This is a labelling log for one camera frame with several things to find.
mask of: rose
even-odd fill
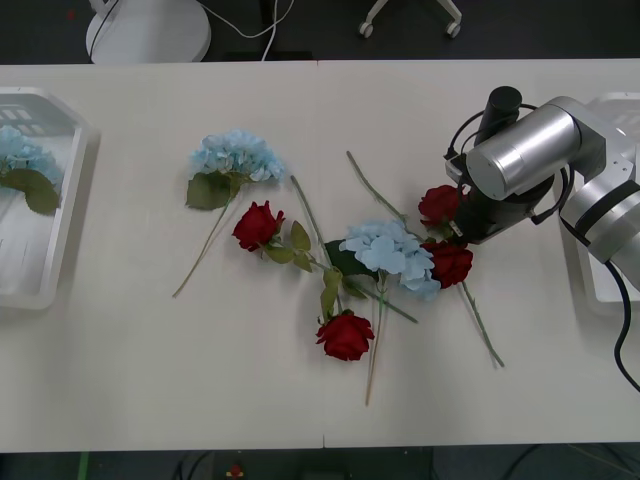
[[[467,278],[471,270],[473,253],[466,249],[466,245],[452,243],[424,243],[422,248],[431,252],[434,267],[431,270],[433,278],[440,282],[441,288],[449,288]]]
[[[369,351],[369,340],[374,339],[369,320],[356,317],[345,310],[320,327],[316,343],[324,343],[324,353],[340,360],[360,360]]]
[[[280,231],[282,222],[284,222],[282,210],[278,212],[277,218],[273,218],[268,201],[262,206],[253,202],[233,229],[233,236],[240,240],[240,247],[253,252],[271,241]]]
[[[453,220],[460,201],[458,192],[451,185],[430,188],[422,197],[418,210],[424,215],[422,223],[427,227],[437,227],[444,222]]]

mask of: tabletop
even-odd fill
[[[635,60],[0,67],[3,86],[45,88],[101,134],[55,303],[0,310],[0,450],[640,441],[640,399],[613,362],[621,318],[586,308],[575,242],[556,219],[473,249],[468,284],[506,368],[457,287],[429,304],[394,291],[420,323],[388,314],[368,407],[368,359],[315,345],[319,276],[230,236],[252,200],[310,230],[289,182],[244,194],[171,298],[214,221],[184,207],[186,157],[207,134],[267,139],[336,239],[390,218],[346,150],[416,224],[420,197],[449,183],[453,132],[496,86],[540,104],[639,81]],[[352,305],[373,316],[372,302]],[[632,372],[639,330],[623,351]]]

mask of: white container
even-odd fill
[[[39,88],[0,88],[0,127],[50,151],[63,172],[55,215],[32,212],[22,192],[0,189],[0,306],[43,309],[55,298],[89,125]]]
[[[640,93],[608,93],[596,98],[587,107],[603,120],[611,122],[626,136],[640,142]],[[631,179],[640,183],[638,165]],[[577,189],[584,186],[581,175],[576,176],[575,186]],[[622,297],[613,277],[604,265],[589,254],[584,245],[580,242],[577,244],[589,307],[600,314],[622,312]],[[640,292],[624,276],[623,279],[633,308],[640,307]]]

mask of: blue hydrangea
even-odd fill
[[[238,129],[205,137],[189,160],[190,179],[196,173],[217,170],[242,173],[254,182],[270,178],[281,181],[285,173],[284,166],[264,139]]]
[[[51,152],[13,127],[0,128],[0,167],[36,170],[47,177],[57,190],[62,186],[63,173]]]
[[[371,271],[400,274],[400,285],[426,300],[435,298],[440,290],[440,282],[431,276],[433,255],[420,247],[415,235],[408,233],[400,221],[349,227],[339,248],[354,252],[356,259]]]

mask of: chair wheel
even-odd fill
[[[373,33],[373,25],[367,22],[362,22],[360,27],[358,27],[358,33],[360,33],[364,38],[369,38]]]
[[[460,33],[460,24],[456,22],[451,22],[447,25],[446,34],[451,38],[456,38]]]

